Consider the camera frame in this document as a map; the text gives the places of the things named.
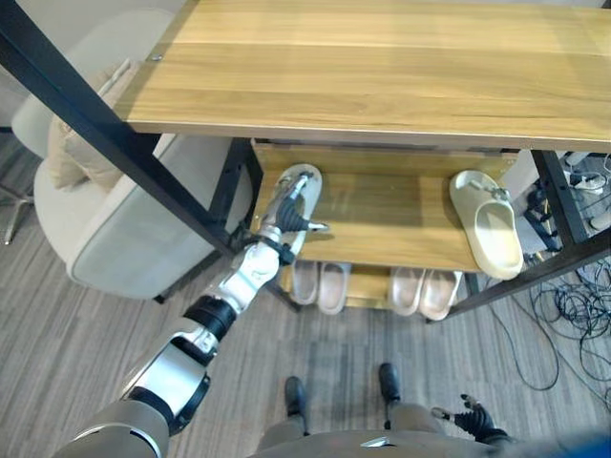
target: beige slipper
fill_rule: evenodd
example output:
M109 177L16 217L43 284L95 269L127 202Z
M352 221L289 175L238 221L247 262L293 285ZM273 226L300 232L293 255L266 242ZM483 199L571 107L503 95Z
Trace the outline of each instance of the beige slipper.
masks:
M337 315L346 305L351 265L345 262L324 262L318 290L318 308L328 315Z
M418 309L425 269L393 267L390 272L389 302L395 313L408 317Z
M290 296L299 305L310 305L318 296L319 262L296 260L291 265L293 284Z
M456 298L461 278L462 272L428 270L422 284L418 312L430 320L446 318Z

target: wooden tabletop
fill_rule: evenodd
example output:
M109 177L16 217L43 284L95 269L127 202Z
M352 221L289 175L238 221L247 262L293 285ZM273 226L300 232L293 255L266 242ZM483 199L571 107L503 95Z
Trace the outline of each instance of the wooden tabletop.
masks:
M611 152L611 11L188 0L116 110L141 132Z

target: white slipper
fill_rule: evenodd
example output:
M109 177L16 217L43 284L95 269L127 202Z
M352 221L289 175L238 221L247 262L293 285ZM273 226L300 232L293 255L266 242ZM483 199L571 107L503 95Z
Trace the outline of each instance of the white slipper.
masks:
M336 315L346 304L350 264L345 262L324 262L318 290L318 308L328 315Z
M418 312L430 320L443 320L456 299L462 272L427 270L420 292Z
M503 280L519 274L522 248L509 193L486 174L465 170L452 178L450 198L481 270Z
M310 305L318 296L318 267L314 260L296 260L291 265L293 284L290 296L299 305Z
M393 267L390 271L389 302L395 313L408 317L418 309L425 269Z

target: chair leg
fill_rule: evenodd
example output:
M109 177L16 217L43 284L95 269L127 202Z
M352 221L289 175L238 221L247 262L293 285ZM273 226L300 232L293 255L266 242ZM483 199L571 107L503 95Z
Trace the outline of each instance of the chair leg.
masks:
M13 205L11 220L9 221L9 226L7 227L7 232L4 235L4 244L10 245L12 239L14 238L15 232L17 231L17 227L19 225L19 220L26 206L30 206L33 204L33 200L30 197L20 198Z

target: white armchair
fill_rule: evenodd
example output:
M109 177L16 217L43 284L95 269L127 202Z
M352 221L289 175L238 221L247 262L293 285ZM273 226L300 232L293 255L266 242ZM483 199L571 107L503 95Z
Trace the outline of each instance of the white armchair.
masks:
M171 18L163 10L123 12L97 26L66 55L83 75L127 57L142 60ZM52 115L30 96L12 121L15 135L43 158ZM162 135L154 155L208 208L230 142L222 137ZM227 231L237 228L251 199L250 179L242 168ZM90 181L57 190L43 160L34 180L34 205L47 239L66 262L68 275L119 296L153 298L213 251L126 176L109 194Z

